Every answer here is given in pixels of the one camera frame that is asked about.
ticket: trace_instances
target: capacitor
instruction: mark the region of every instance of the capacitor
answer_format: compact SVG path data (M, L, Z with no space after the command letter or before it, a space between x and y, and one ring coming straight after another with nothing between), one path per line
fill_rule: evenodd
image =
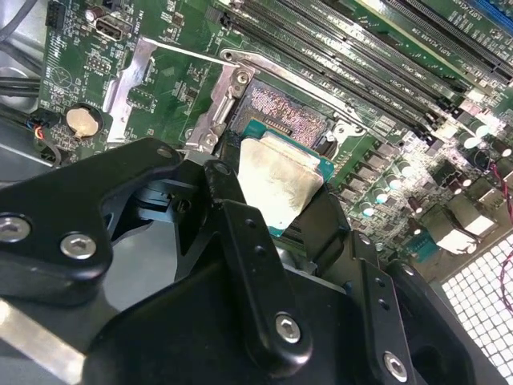
M360 210L364 217L372 217L374 215L374 207L369 202L362 202L360 204Z
M491 142L491 147L503 157L511 155L511 148L502 142L501 139L495 139Z
M94 22L97 18L102 18L105 16L105 10L99 6L92 6L91 8L87 8L84 14L86 20L88 22Z
M399 190L401 188L401 180L395 174L385 176L385 182L391 190Z
M481 138L477 138L472 136L468 132L463 132L459 138L459 143L463 145L464 148L470 149L477 147L479 143L481 143Z
M483 138L484 136L486 136L486 135L488 135L490 133L490 128L486 124L483 124L483 122L481 122L480 120L473 121L470 124L469 129L478 138Z
M454 195L458 195L458 194L461 194L462 193L462 185L458 182L457 179L454 179L453 181L451 181L448 185L447 185L447 188L454 194Z
M383 188L375 188L372 195L374 196L376 203L379 204L385 203L388 200L388 194Z
M413 235L419 235L422 232L422 227L414 218L408 218L408 228Z
M463 172L461 172L456 179L463 187L468 187L472 184L472 179L469 178L467 175L465 175Z
M414 213L420 214L422 212L422 206L420 202L415 197L408 198L408 205L410 205L411 209L414 210Z
M409 178L410 176L413 176L415 173L414 168L411 167L410 164L408 162L406 162L405 160L401 160L398 163L398 169L399 169L399 172L401 172L401 174L405 178Z

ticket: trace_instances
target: dimm slot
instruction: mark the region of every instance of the dimm slot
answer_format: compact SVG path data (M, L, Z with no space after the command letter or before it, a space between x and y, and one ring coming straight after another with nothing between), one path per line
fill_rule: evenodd
M320 0L309 0L310 8L300 4L297 0L281 1L287 2L290 6L293 6L294 9L300 11L304 16L308 15L315 18L323 27L329 28L335 34L345 33L342 26L353 29L357 25L352 20L333 10ZM358 27L357 35L361 37L361 40L353 36L351 36L351 38L362 50L372 53L375 51L381 51L383 58L390 62L390 58L394 58L395 62L391 63L395 66L396 71L412 73L412 77L417 77L420 81L430 84L431 89L443 93L447 98L453 101L460 96L453 91L452 86L445 80L420 66L403 53L395 50L394 48L390 48L370 32Z
M378 85L383 85L391 93L395 94L396 90L399 90L402 93L402 95L406 94L406 99L408 101L412 100L412 98L415 99L420 104L416 103L414 107L419 108L419 106L424 106L430 108L432 111L435 112L439 110L439 108L437 107L437 99L441 99L442 95L438 94L436 96L433 96L433 90L422 83L420 83L421 86L419 89L419 82L416 81L416 79L414 79L413 76L411 77L412 79L404 79L401 76L396 75L397 73L403 75L405 74L405 72L392 72L387 66L383 65L380 59L374 59L371 55L368 55L367 52L359 50L357 45L355 44L358 42L351 41L351 44L349 45L347 41L352 40L349 38L349 36L346 35L339 37L340 35L335 35L331 33L331 31L318 26L315 22L311 22L308 18L304 18L302 15L294 12L293 10L288 8L288 6L285 5L283 2L282 0L278 0L278 2L275 2L276 5L273 6L277 6L281 10L281 15L290 14L292 17L294 17L294 19L297 20L297 25L293 25L291 22L283 21L284 25L285 23L287 23L291 26L293 25L296 28L299 27L309 32L311 38L317 38L317 44L322 44L323 47L321 49L323 51L333 49L337 53L342 54L342 57L340 57L339 59L351 59L349 55L352 55L355 59L351 59L351 63L356 63L356 65L358 66L353 68L355 71L360 72L358 68L362 68L364 71L362 75L364 75L365 77L370 77L370 79L372 79ZM344 54L336 47L332 47L332 44L339 46L342 50L345 50L347 54ZM379 71L380 73L372 75L369 74L368 71Z
M434 28L439 28L441 26L448 34L452 34L461 43L468 46L469 49L472 50L474 53L476 53L477 55L481 55L490 63L494 64L496 67L500 67L500 69L505 73L513 75L513 67L508 62L506 62L493 52L489 51L480 43L476 42L473 38L462 32L458 27L451 24L448 20L446 20L443 16L439 15L433 9L429 8L428 6L422 4L417 0L398 0L398 2L401 2L405 6L409 6L411 9L414 8L414 10L417 11L417 15L421 16L424 19L430 19L432 21L430 23L431 25L435 23L435 25L433 26Z
M376 111L379 111L382 115L387 116L389 119L396 122L398 125L398 129L411 129L412 127L418 126L418 122L415 120L412 120L410 117L400 114L398 110L395 110L391 108L386 103L383 103L380 99L372 97L371 95L359 95L359 92L352 89L352 85L348 84L346 82L341 83L339 81L339 76L336 74L331 73L331 71L323 66L321 66L319 63L315 62L314 60L304 56L303 54L298 54L297 51L292 49L289 46L286 46L284 44L280 44L278 40L275 39L275 37L272 34L269 34L265 29L256 28L253 24L250 24L247 22L247 20L244 20L242 18L239 18L238 15L234 14L232 11L230 11L230 14L232 15L232 22L233 27L238 30L242 34L246 34L248 37L255 39L256 41L261 40L262 42L266 43L267 45L270 45L271 47L275 47L278 49L279 52L282 52L289 56L291 59L299 62L302 66L305 66L306 68L309 68L314 73L317 73L317 75L329 79L329 81L333 81L336 84L340 84L337 86L332 86L331 91L333 89L336 89L338 87L341 87L345 93L347 93L350 98L357 100L359 103L366 104L368 108L374 109Z
M401 79L402 82L407 81L410 82L410 84L413 84L417 89L418 92L422 93L423 97L425 99L430 99L431 103L436 103L436 99L445 98L446 96L440 92L440 90L437 90L433 87L430 87L428 84L423 83L420 79L415 78L415 76L411 75L408 71L405 71L401 67L397 66L396 64L392 62L387 62L385 57L382 57L380 55L377 55L375 51L369 50L369 48L360 43L355 38L349 36L345 32L342 32L341 30L335 29L333 26L331 26L329 23L326 22L325 19L320 18L318 15L314 14L313 12L308 12L308 10L302 5L297 3L295 0L277 0L281 5L287 6L291 13L295 14L298 18L303 18L306 20L309 20L311 23L313 23L319 30L322 30L323 33L325 33L327 36L331 37L332 39L339 39L343 42L350 42L351 47L353 50L358 52L360 55L365 56L366 60L373 63L376 67L380 67L382 71L387 71L388 73L394 75L396 79ZM382 42L378 39L375 39L376 42L373 42L374 44L379 44L380 46ZM391 55L401 55L398 51L395 53L390 53ZM446 85L447 91L452 93L452 91L449 89L449 85Z
M379 100L385 100L387 103L390 103L390 107L399 110L402 114L405 114L406 116L409 116L411 119L414 119L418 123L423 123L424 120L424 114L429 111L429 109L424 106L423 104L416 103L414 105L412 100L410 103L407 103L404 99L399 98L396 96L396 92L398 91L397 88L394 88L390 86L389 84L381 82L381 84L377 81L375 81L376 77L370 73L364 73L363 75L358 73L356 69L352 68L352 66L345 65L344 63L340 63L338 61L334 61L333 57L330 55L327 55L325 52L331 52L331 55L335 55L336 53L333 51L332 48L326 46L321 49L318 47L315 47L315 43L318 43L317 41L312 41L312 38L304 33L304 31L299 30L297 28L294 28L293 30L290 29L290 25L286 20L279 19L276 14L273 14L272 16L265 12L265 10L259 9L259 6L256 6L254 3L246 3L242 8L244 12L253 12L254 14L257 14L262 19L268 19L269 22L274 22L273 25L280 29L283 28L283 30L280 30L282 34L289 35L289 40L294 39L301 39L302 41L299 42L302 46L304 44L309 44L311 47L308 47L310 50L310 54L313 56L317 56L319 59L323 59L325 63L329 63L332 68L330 68L334 74L340 75L341 71L348 74L350 77L348 80L343 80L346 84L346 87L352 87L353 91L358 92L357 88L353 86L353 82L355 82L358 86L360 91L364 91L365 95L367 92L373 95L376 99ZM340 76L337 76L338 80L341 81L343 78Z
M432 21L427 16L421 14L419 10L416 10L410 4L406 3L403 5L396 0L385 0L385 2L392 6L397 12L408 18L418 28L423 29L427 34L436 39L447 49L455 52L458 56L464 59L467 64L470 64L472 67L479 68L489 78L496 80L504 86L508 86L511 81L513 81L513 77L510 74L503 71L501 67L497 67L497 65L493 61L487 59L486 56L479 55L478 52L473 50L463 41L454 42L446 38L442 32L431 25Z

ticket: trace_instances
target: silver screw head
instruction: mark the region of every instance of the silver screw head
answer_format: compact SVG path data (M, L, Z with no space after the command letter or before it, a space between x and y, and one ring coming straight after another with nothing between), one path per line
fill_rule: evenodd
M366 245L370 245L370 239L365 234L360 233L360 239Z
M414 276L415 272L414 270L411 268L411 266L407 265L406 263L403 263L402 264L402 269L406 272L406 274L408 275L411 275L412 277Z
M288 315L278 315L276 317L276 330L278 334L288 343L298 343L301 339L301 330Z
M408 373L403 363L394 353L386 351L383 355L383 361L388 372L400 383L408 381Z
M241 71L237 74L237 82L240 84L248 84L249 82L249 75L245 71Z
M0 217L0 242L15 243L30 234L29 222L19 217Z
M61 251L74 259L88 259L96 252L96 243L83 234L71 234L61 241Z

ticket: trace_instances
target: ram slot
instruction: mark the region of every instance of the ram slot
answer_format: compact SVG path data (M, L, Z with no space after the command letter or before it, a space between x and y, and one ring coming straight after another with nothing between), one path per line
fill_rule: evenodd
M322 34L324 34L328 39L338 41L339 44L348 46L351 51L358 53L362 58L365 58L365 61L369 64L367 67L373 67L386 73L389 76L389 83L396 85L396 87L401 87L400 84L408 84L409 87L415 87L415 92L419 94L419 98L423 98L425 101L428 101L428 104L425 102L421 103L424 103L429 107L433 107L433 105L436 105L437 101L440 99L452 99L454 97L454 93L450 90L448 85L445 85L446 93L442 93L440 90L444 86L430 86L429 84L423 83L421 79L426 79L426 76L419 74L414 75L411 73L411 70L407 71L403 67L400 67L389 61L386 56L381 56L375 50L370 50L367 45L351 37L345 31L338 30L333 25L326 22L326 18L321 17L313 10L309 10L306 8L306 6L297 3L295 0L278 0L278 2L281 4L281 6L287 7L287 12L293 14L298 22L301 21L303 26L309 26L311 31L321 31ZM381 43L378 39L375 40L378 44L384 46L384 44Z
M268 8L268 6L272 7L271 11L274 12L274 15L271 15L270 18L275 22L280 23L293 34L297 33L297 29L302 30L309 35L310 40L314 39L314 41L310 43L317 45L318 48L324 52L329 50L334 51L335 53L333 55L337 56L340 60L344 60L343 63L346 63L354 71L366 77L366 79L372 79L373 82L380 85L380 87L394 93L401 98L403 102L411 104L410 101L415 101L416 104L414 107L416 108L422 108L423 105L435 113L441 112L440 107L437 105L437 98L432 96L432 90L425 85L422 85L421 89L419 89L417 87L419 82L414 83L408 79L402 78L399 75L403 73L403 71L393 72L380 63L381 60L376 60L370 55L367 55L364 51L358 50L353 44L347 43L347 36L332 34L330 31L320 28L307 18L295 13L286 5L276 2L275 0L271 0L271 2L269 0L260 2L259 6L263 6L264 4L266 8Z
M426 122L424 114L429 111L426 106L414 102L413 100L407 103L404 99L400 99L400 97L395 95L397 94L397 89L383 82L380 84L376 81L374 75L368 72L362 75L354 69L354 66L333 60L334 56L339 57L340 55L337 55L337 53L328 46L319 47L319 42L305 34L303 30L295 28L294 31L291 31L290 25L287 26L288 23L285 20L275 14L271 15L265 13L265 10L260 9L260 7L254 3L246 3L241 10L249 14L251 19L259 20L260 25L267 22L269 25L268 30L272 28L278 30L280 35L275 35L275 39L284 39L289 42L289 45L291 45L297 53L307 55L322 64L325 71L331 72L332 79L343 84L344 87L347 87L363 98L372 95L373 99L376 101L385 102L389 108L400 111L402 115L407 116L417 123L423 124Z
M513 81L513 75L510 73L511 68L507 63L502 67L502 60L495 57L484 47L481 47L478 43L468 38L468 36L452 26L447 20L437 16L437 14L430 11L426 6L412 0L386 0L386 3L393 7L397 12L407 17L417 26L417 28L423 30L431 38L437 40L440 44L453 52L456 52L458 56L464 59L471 66L481 69L481 71L483 71L489 78L495 79L505 86L508 86L511 81ZM428 12L430 16L424 15L419 9L423 9ZM439 21L442 25L437 25L430 17L435 17L437 20L440 19ZM445 30L447 24L452 27L451 31ZM452 35L451 38L454 40L447 38L443 30L445 30L446 34Z
M350 82L341 79L341 76L331 71L329 68L323 67L319 62L305 56L302 52L296 51L294 48L283 44L280 39L277 39L274 34L268 32L266 26L255 26L254 23L248 22L247 18L242 18L233 10L228 10L231 15L232 28L239 31L241 34L248 36L251 40L263 42L267 47L274 47L278 52L287 55L292 60L299 63L301 71L298 71L309 79L309 81L323 87L336 97L349 102L353 107L356 105L365 106L369 111L376 111L381 116L386 117L388 120L394 122L394 129L399 131L411 130L412 128L420 127L420 130L425 129L427 126L426 121L421 118L420 122L416 119L410 118L408 115L401 113L399 110L392 108L388 103L372 96L370 93L361 93L361 91ZM364 121L365 129L370 128L374 131L373 134L380 138L386 135L383 132L373 130L373 125L368 124L364 116L360 115Z
M320 0L309 0L299 3L297 0L281 0L287 3L295 11L305 17L310 17L315 23L321 24L334 34L346 34L352 40L351 43L364 52L377 57L383 57L384 62L389 62L394 71L410 74L416 81L423 82L430 89L437 91L448 99L455 101L461 97L453 90L453 87L445 80L421 67L406 55L387 46L379 38L362 29L358 24L333 10Z

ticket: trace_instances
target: electronic component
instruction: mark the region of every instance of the electronic component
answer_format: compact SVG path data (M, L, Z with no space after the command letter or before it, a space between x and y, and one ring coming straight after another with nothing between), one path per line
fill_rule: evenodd
M131 32L130 24L110 15L97 19L95 27L99 34L115 41L121 40Z
M491 147L500 154L500 156L507 157L511 155L511 148L500 139L493 139Z
M406 160L401 160L398 162L398 170L405 178L409 178L415 173L414 168L411 167L411 165Z
M379 204L385 203L388 200L388 194L386 193L386 191L383 188L376 188L372 192L372 195L373 195L376 203L379 203Z
M477 248L477 241L460 229L440 205L433 206L422 217L422 222L434 243L453 254L473 253Z
M495 223L481 214L464 195L451 199L447 208L466 231L479 237L484 237L496 227Z
M364 217L372 217L374 215L374 207L368 201L364 201L360 204L360 210Z
M123 5L123 0L102 0L102 6L109 10L118 10Z
M420 214L422 212L422 206L417 198L415 197L409 197L408 198L408 205L410 205L411 209L414 213Z
M385 176L385 182L391 190L399 190L402 186L401 180L395 174Z
M458 141L464 148L467 149L477 147L481 143L480 138L473 136L468 132L462 132L462 134L458 137Z
M372 168L369 168L364 164L360 164L356 171L356 175L361 177L363 180L372 180L376 177L376 172Z
M94 22L98 18L102 18L105 16L106 12L101 6L92 6L91 8L87 8L84 13L84 18L88 22Z
M54 30L61 30L64 28L65 18L66 6L60 2L50 1L48 3L48 10L46 12L45 25Z
M422 232L422 227L414 218L408 218L408 230L413 235L419 235Z
M96 108L78 103L67 110L66 124L77 138L87 138L101 131L103 118Z

